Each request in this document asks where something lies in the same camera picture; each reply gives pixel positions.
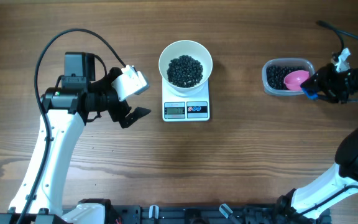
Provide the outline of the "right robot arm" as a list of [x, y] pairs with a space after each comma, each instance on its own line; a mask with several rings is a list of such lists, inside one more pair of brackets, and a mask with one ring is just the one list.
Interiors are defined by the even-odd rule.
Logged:
[[[320, 68], [301, 84], [309, 99], [350, 102], [350, 96], [358, 92], [358, 68], [348, 66], [348, 55], [344, 49], [334, 62]], [[358, 194], [358, 128], [338, 146], [334, 164], [312, 183], [282, 195], [273, 213], [293, 222], [308, 222], [354, 194]]]

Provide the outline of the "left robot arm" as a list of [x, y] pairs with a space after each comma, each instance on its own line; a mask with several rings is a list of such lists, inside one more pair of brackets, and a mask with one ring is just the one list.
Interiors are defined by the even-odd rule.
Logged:
[[64, 74], [41, 97], [45, 113], [39, 136], [21, 187], [0, 223], [119, 223], [120, 216], [107, 199], [84, 199], [63, 212], [63, 189], [76, 142], [92, 112], [107, 111], [114, 122], [128, 128], [149, 109], [132, 109], [126, 102], [149, 88], [134, 66], [112, 68], [95, 79], [99, 57], [84, 52], [65, 54]]

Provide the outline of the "pink scoop blue handle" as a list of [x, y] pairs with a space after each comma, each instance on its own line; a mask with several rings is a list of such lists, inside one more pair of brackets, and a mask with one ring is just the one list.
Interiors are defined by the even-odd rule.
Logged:
[[306, 70], [297, 70], [289, 73], [284, 78], [284, 84], [289, 90], [293, 91], [302, 91], [307, 98], [311, 100], [317, 100], [318, 94], [317, 92], [305, 92], [301, 89], [301, 84], [306, 81], [310, 76], [310, 73]]

